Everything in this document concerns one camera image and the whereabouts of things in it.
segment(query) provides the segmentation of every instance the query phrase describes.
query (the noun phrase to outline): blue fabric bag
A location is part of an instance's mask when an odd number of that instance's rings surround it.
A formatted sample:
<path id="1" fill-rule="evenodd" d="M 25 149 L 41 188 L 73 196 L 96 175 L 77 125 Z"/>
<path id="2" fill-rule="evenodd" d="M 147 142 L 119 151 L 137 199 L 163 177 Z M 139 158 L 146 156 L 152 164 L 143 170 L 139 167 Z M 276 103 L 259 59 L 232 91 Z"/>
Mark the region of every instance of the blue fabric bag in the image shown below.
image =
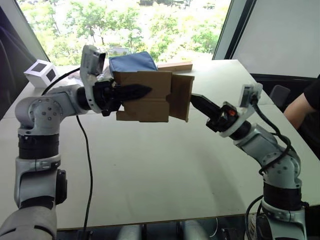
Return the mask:
<path id="1" fill-rule="evenodd" d="M 157 71 L 158 68 L 146 51 L 124 56 L 109 57 L 110 73 L 113 72 L 137 72 L 137 71 Z"/>

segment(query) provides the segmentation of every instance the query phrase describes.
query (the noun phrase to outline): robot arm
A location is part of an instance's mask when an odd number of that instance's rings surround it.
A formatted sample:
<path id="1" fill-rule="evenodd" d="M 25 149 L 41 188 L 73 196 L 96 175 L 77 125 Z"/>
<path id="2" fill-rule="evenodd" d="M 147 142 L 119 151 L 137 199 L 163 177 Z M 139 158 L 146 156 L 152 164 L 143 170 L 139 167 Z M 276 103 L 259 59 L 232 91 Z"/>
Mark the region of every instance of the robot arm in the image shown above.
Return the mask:
<path id="1" fill-rule="evenodd" d="M 64 118 L 86 114 L 88 110 L 109 116 L 122 102 L 142 98 L 151 91 L 143 85 L 119 86 L 105 79 L 99 75 L 104 60 L 104 53 L 84 46 L 80 67 L 84 87 L 58 87 L 17 104 L 15 115 L 20 128 L 14 200 L 19 210 L 1 226 L 0 240 L 56 239 L 55 207 L 67 198 L 66 171 L 58 169 L 59 130 Z"/>
<path id="2" fill-rule="evenodd" d="M 258 124 L 251 125 L 246 119 L 254 112 L 250 105 L 260 89 L 244 86 L 240 106 L 247 111 L 241 113 L 225 102 L 220 108 L 201 95 L 193 94 L 191 103 L 209 117 L 206 126 L 222 137 L 230 137 L 233 143 L 254 158 L 265 169 L 263 177 L 263 215 L 256 220 L 257 239 L 263 240 L 306 240 L 305 209 L 301 201 L 302 181 L 298 178 L 301 162 L 290 150 L 283 154 L 276 138 Z"/>

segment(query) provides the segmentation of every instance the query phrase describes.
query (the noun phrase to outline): window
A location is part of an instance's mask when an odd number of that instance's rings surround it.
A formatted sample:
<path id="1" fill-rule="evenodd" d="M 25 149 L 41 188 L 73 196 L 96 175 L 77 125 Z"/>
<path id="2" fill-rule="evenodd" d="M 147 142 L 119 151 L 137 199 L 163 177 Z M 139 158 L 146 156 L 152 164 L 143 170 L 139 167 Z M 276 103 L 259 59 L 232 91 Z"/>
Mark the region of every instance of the window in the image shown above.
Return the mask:
<path id="1" fill-rule="evenodd" d="M 91 44 L 107 56 L 147 51 L 157 63 L 212 59 L 231 0 L 18 0 L 56 66 Z"/>

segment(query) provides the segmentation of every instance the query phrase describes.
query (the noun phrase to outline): person's arm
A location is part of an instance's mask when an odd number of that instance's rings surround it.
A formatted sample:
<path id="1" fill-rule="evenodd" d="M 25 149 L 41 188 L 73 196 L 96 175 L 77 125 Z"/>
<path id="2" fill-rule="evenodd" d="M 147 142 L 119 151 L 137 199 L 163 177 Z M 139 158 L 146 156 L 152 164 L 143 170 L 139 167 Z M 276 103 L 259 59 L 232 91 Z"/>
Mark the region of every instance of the person's arm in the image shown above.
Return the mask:
<path id="1" fill-rule="evenodd" d="M 298 96 L 284 111 L 285 117 L 298 129 L 304 121 L 307 114 L 316 110 L 309 104 L 304 93 Z"/>

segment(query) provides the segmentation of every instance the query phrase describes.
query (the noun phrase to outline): black sleeve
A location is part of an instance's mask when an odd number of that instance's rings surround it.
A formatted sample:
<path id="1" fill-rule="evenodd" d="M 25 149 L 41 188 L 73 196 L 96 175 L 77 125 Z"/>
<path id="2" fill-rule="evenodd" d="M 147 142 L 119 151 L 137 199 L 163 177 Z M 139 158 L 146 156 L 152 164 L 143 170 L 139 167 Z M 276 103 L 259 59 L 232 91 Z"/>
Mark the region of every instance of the black sleeve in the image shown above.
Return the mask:
<path id="1" fill-rule="evenodd" d="M 320 111 L 320 79 L 304 89 L 303 93 L 311 107 Z"/>

